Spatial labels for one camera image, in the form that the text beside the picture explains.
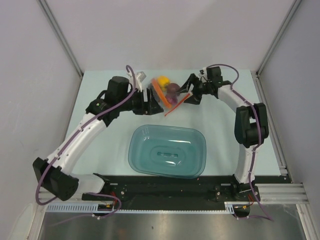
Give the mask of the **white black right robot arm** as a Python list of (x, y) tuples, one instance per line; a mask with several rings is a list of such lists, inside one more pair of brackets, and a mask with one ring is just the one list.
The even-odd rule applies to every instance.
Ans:
[(239, 155), (230, 194), (242, 201), (249, 191), (255, 191), (257, 152), (269, 136), (269, 124), (266, 105), (252, 104), (235, 89), (239, 77), (233, 66), (212, 64), (200, 70), (199, 77), (191, 74), (176, 93), (187, 93), (184, 102), (193, 105), (199, 105), (203, 95), (214, 96), (235, 113), (234, 137), (239, 143)]

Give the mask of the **yellow fake pepper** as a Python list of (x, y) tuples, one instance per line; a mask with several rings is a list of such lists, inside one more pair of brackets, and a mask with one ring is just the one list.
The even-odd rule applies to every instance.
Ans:
[(166, 91), (166, 87), (171, 83), (170, 79), (164, 75), (158, 76), (156, 81), (162, 91)]

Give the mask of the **clear zip bag orange seal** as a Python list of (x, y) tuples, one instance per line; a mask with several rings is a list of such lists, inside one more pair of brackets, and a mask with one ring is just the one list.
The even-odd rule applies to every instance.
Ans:
[(160, 86), (157, 83), (157, 78), (158, 77), (152, 78), (148, 87), (153, 90), (154, 97), (159, 105), (164, 109), (164, 116), (166, 117), (184, 103), (184, 101), (191, 93), (191, 90), (189, 90), (189, 92), (181, 94), (167, 94), (167, 90), (161, 90)]

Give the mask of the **dark purple fake fruit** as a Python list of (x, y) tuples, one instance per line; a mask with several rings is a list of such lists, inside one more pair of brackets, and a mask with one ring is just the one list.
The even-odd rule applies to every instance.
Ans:
[(165, 88), (167, 94), (176, 94), (181, 87), (176, 83), (169, 83)]

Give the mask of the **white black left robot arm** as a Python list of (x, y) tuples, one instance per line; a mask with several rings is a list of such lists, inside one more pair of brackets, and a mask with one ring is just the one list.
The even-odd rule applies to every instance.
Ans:
[(72, 134), (46, 159), (38, 157), (32, 164), (38, 187), (43, 187), (56, 199), (69, 200), (74, 194), (94, 194), (105, 200), (110, 196), (109, 181), (97, 173), (72, 175), (73, 168), (91, 142), (104, 131), (121, 112), (135, 115), (156, 115), (164, 112), (160, 106), (161, 87), (155, 79), (145, 90), (122, 76), (112, 77), (85, 114)]

